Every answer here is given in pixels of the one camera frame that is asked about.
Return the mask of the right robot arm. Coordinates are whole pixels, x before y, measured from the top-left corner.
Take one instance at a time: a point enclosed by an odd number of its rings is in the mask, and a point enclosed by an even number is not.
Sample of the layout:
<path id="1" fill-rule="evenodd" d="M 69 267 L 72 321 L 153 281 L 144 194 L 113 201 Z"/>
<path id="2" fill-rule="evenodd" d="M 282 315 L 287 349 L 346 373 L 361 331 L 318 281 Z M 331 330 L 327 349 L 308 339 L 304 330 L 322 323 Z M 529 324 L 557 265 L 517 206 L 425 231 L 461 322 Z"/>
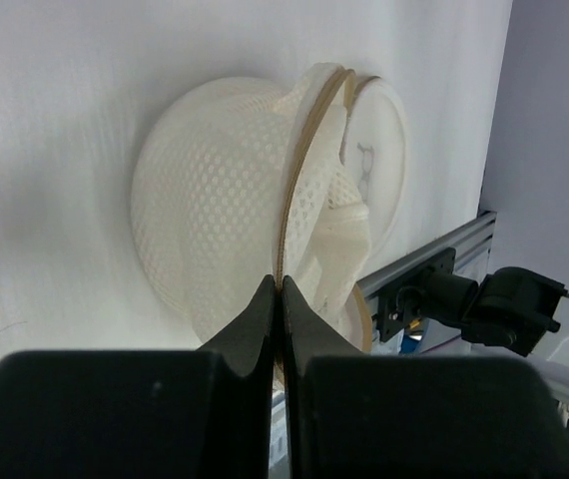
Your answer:
<path id="1" fill-rule="evenodd" d="M 526 357 L 545 334 L 560 330 L 554 314 L 564 298 L 563 283 L 521 267 L 502 268 L 481 282 L 429 268 L 395 302 L 404 320 L 433 319 L 466 342 Z"/>

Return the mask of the beige mesh laundry bag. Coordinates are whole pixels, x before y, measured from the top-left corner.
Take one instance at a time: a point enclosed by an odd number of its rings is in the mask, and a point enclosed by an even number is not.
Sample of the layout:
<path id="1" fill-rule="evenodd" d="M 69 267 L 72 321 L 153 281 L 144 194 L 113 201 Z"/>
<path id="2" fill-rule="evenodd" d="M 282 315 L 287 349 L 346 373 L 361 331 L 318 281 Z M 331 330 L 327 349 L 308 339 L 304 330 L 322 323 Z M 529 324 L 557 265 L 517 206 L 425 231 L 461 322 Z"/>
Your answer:
<path id="1" fill-rule="evenodd" d="M 316 314 L 370 351 L 357 282 L 393 230 L 408 159 L 403 105 L 380 78 L 320 63 L 291 88 L 203 84 L 164 113 L 135 167 L 143 269 L 201 341 L 271 275 L 291 277 Z"/>

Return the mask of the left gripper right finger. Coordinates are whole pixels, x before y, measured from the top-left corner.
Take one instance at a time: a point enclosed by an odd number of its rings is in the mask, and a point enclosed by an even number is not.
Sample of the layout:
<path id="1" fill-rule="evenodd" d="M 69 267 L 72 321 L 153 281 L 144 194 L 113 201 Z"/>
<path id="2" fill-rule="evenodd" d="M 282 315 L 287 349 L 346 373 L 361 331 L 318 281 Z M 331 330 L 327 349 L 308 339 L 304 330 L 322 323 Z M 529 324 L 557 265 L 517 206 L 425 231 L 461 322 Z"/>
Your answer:
<path id="1" fill-rule="evenodd" d="M 294 478 L 569 478 L 569 435 L 526 362 L 368 355 L 282 282 Z"/>

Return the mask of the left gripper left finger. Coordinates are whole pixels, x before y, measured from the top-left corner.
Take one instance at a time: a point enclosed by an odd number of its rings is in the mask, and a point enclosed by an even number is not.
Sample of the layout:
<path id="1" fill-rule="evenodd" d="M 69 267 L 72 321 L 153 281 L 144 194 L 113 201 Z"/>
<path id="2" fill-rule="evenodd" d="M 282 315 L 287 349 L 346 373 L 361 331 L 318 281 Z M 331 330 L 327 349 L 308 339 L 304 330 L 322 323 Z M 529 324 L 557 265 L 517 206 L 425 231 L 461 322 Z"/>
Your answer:
<path id="1" fill-rule="evenodd" d="M 196 350 L 0 360 L 0 478 L 264 478 L 275 282 Z"/>

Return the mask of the aluminium mounting rail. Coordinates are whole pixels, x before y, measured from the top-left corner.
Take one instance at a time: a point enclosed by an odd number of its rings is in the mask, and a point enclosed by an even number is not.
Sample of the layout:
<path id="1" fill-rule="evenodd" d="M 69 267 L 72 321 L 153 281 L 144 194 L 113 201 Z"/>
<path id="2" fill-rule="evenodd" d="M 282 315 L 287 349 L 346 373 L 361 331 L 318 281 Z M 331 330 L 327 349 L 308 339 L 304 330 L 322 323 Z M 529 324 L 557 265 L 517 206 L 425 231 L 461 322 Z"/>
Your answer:
<path id="1" fill-rule="evenodd" d="M 372 315 L 374 338 L 380 344 L 399 339 L 413 323 L 426 319 L 428 278 L 462 275 L 467 266 L 479 266 L 486 275 L 497 213 L 479 216 L 414 252 L 367 275 L 358 282 Z"/>

